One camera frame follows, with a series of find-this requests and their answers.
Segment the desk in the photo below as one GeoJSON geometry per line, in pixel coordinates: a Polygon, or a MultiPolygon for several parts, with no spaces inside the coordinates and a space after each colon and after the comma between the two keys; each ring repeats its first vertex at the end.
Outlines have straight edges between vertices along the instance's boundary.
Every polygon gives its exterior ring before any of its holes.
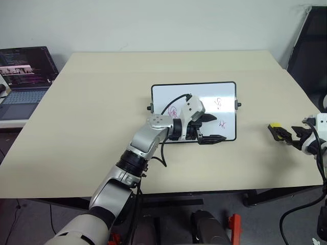
{"type": "Polygon", "coordinates": [[[165,145],[143,193],[321,184],[313,157],[267,129],[318,113],[268,52],[75,53],[0,166],[0,198],[91,196],[149,115],[151,85],[217,81],[237,84],[236,141],[165,145]]]}

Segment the floor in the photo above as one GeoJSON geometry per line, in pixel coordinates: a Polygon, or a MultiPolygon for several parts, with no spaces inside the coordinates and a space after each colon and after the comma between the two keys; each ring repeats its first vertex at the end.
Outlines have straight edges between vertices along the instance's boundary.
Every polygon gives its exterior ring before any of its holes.
{"type": "MultiPolygon", "coordinates": [[[[209,211],[222,224],[226,217],[238,213],[242,217],[241,236],[242,245],[276,245],[283,244],[279,233],[278,222],[280,216],[287,210],[305,204],[320,196],[321,190],[314,189],[247,208],[242,204],[240,193],[201,194],[177,197],[145,198],[144,202],[195,200],[203,202],[200,205],[148,207],[143,209],[144,215],[160,218],[161,244],[192,243],[190,234],[190,215],[198,209],[209,211]]],[[[54,233],[50,225],[50,206],[30,200],[19,200],[22,208],[17,212],[17,222],[9,238],[8,245],[44,244],[54,233]]],[[[0,244],[5,244],[10,226],[14,219],[17,202],[15,199],[0,200],[0,244]]],[[[285,235],[290,244],[313,244],[312,239],[321,241],[316,234],[317,218],[322,203],[290,214],[284,224],[285,235]]],[[[60,206],[53,207],[53,223],[59,231],[67,222],[84,211],[60,206]]],[[[115,232],[124,235],[128,227],[128,220],[122,225],[114,227],[115,232]]]]}

